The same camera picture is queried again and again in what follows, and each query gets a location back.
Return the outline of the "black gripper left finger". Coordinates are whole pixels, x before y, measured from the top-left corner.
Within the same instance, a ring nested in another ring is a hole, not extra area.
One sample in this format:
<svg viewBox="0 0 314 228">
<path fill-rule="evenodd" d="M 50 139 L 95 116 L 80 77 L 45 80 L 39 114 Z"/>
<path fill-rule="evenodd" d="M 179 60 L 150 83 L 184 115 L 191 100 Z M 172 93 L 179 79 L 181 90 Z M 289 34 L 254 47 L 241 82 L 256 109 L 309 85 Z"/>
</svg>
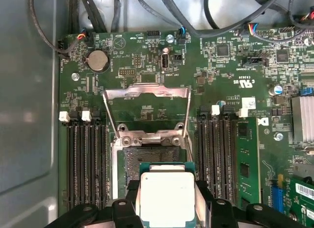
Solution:
<svg viewBox="0 0 314 228">
<path fill-rule="evenodd" d="M 48 228 L 140 228 L 141 218 L 136 214 L 135 202 L 140 181 L 131 180 L 124 199 L 113 201 L 99 209 L 94 204 L 80 204 L 55 219 Z"/>
</svg>

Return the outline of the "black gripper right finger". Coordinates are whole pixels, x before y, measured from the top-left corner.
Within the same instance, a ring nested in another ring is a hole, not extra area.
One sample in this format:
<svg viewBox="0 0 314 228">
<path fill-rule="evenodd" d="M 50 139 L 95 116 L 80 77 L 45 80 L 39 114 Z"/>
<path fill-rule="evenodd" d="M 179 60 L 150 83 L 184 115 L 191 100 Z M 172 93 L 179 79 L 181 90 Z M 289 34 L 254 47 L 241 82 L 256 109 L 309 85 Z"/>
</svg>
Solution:
<svg viewBox="0 0 314 228">
<path fill-rule="evenodd" d="M 303 228 L 279 211 L 261 204 L 247 205 L 245 210 L 229 201 L 215 198 L 205 181 L 195 182 L 195 210 L 203 228 Z"/>
</svg>

